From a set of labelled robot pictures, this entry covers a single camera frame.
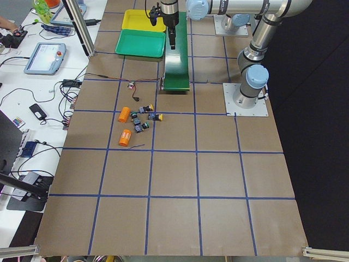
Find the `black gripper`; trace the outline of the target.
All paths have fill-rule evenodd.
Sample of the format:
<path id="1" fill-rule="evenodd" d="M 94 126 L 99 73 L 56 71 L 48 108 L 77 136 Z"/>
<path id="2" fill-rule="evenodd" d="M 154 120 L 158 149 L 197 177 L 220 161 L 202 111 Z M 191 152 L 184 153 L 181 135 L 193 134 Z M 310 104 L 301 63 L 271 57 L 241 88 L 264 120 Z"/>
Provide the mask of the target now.
<path id="1" fill-rule="evenodd" d="M 173 14 L 165 14 L 161 11 L 161 17 L 163 18 L 163 23 L 169 28 L 169 43 L 171 50 L 176 48 L 176 26 L 179 23 L 179 11 Z"/>

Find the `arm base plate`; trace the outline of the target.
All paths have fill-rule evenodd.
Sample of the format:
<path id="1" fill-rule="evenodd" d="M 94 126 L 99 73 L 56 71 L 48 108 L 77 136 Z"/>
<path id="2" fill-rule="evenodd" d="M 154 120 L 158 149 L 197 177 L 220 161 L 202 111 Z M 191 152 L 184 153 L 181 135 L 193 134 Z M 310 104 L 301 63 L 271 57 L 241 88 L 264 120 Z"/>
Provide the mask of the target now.
<path id="1" fill-rule="evenodd" d="M 220 36 L 248 37 L 246 25 L 249 14 L 214 15 L 215 34 Z"/>
<path id="2" fill-rule="evenodd" d="M 240 92 L 239 83 L 223 83 L 227 116 L 268 117 L 265 95 L 262 90 L 255 98 L 247 98 Z"/>

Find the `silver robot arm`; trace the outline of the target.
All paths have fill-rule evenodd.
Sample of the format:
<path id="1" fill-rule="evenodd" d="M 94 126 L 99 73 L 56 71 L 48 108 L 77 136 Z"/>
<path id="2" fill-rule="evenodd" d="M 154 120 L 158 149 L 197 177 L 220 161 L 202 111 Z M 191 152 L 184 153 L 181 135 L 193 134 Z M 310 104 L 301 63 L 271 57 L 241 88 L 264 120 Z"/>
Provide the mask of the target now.
<path id="1" fill-rule="evenodd" d="M 260 23 L 256 26 L 253 38 L 249 46 L 244 48 L 238 55 L 240 73 L 247 78 L 252 67 L 260 67 L 264 59 L 273 35 L 277 27 L 285 17 L 293 17 L 302 13 L 312 1 L 292 0 L 256 0 L 256 1 L 186 1 L 186 13 L 189 18 L 200 21 L 207 15 L 255 15 L 260 17 Z M 179 23 L 178 1 L 160 1 L 155 12 L 164 19 L 164 24 L 170 33 L 171 49 L 175 49 L 176 25 Z M 257 92 L 262 88 L 255 89 L 252 95 L 252 84 L 243 84 L 238 91 L 238 98 L 242 98 L 240 107 L 252 106 L 252 99 L 257 101 Z"/>

